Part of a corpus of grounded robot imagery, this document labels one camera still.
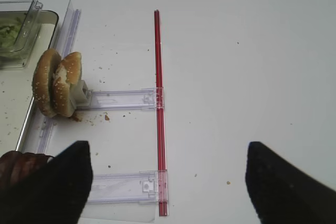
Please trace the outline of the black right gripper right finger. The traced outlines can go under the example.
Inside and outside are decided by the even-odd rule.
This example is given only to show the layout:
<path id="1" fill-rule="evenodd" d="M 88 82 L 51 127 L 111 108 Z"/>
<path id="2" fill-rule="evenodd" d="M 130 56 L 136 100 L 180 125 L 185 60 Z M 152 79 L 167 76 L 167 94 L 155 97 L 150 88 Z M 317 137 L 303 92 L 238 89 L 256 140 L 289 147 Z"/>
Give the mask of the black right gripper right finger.
<path id="1" fill-rule="evenodd" d="M 335 223 L 335 191 L 261 142 L 250 142 L 245 183 L 261 223 Z"/>

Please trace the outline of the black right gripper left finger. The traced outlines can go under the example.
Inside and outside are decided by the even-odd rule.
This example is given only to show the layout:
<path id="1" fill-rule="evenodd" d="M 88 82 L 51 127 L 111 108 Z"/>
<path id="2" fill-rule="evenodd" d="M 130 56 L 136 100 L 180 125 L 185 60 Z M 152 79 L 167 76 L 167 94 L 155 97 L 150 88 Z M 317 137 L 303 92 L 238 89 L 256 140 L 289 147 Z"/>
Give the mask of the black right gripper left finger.
<path id="1" fill-rule="evenodd" d="M 77 223 L 91 191 L 87 141 L 76 141 L 39 170 L 1 190 L 1 223 Z"/>

